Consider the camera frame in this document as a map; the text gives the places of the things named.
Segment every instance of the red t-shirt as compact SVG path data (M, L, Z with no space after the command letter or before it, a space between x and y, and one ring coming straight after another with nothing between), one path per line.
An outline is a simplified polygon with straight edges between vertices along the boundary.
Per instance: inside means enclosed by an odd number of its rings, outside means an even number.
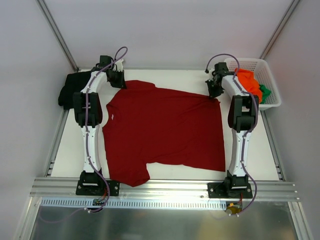
M148 163L225 171L220 103L205 95L131 80L106 105L103 127L110 178L132 187Z

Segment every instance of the white wall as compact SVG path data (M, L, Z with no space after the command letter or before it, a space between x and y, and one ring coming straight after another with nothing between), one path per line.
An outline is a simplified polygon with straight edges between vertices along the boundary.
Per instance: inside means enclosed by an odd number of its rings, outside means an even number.
M12 239L48 158L72 70L35 0L0 7L0 239Z
M267 115L315 239L320 238L319 10L319 0L302 0L266 59L283 101Z
M80 67L125 45L126 68L204 70L214 54L258 58L291 0L46 2Z

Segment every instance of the green cloth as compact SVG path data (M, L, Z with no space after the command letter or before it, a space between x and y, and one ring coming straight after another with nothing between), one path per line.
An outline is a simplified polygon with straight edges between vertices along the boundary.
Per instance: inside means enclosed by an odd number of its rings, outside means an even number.
M263 84L260 84L260 91L262 92L262 102L260 102L260 104L264 104L267 97L271 94L271 91Z

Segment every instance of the black mounting plate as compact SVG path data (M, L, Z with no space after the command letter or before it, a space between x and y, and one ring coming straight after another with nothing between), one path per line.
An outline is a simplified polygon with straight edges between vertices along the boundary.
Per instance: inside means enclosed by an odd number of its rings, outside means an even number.
M107 180L110 188L110 196L118 197L120 191L120 182ZM94 185L83 185L78 181L76 186L75 195L78 196L102 196L105 194L105 189Z
M223 182L209 182L207 184L208 195L210 199L252 199L252 189L250 183L245 189L237 189L227 192Z

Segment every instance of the black cloth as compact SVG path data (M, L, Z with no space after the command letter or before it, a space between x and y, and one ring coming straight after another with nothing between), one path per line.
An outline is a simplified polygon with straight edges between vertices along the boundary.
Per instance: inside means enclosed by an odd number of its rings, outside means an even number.
M63 109L73 109L73 95L85 88L91 77L91 71L82 71L71 73L66 76L65 84L60 91L58 104L63 106Z

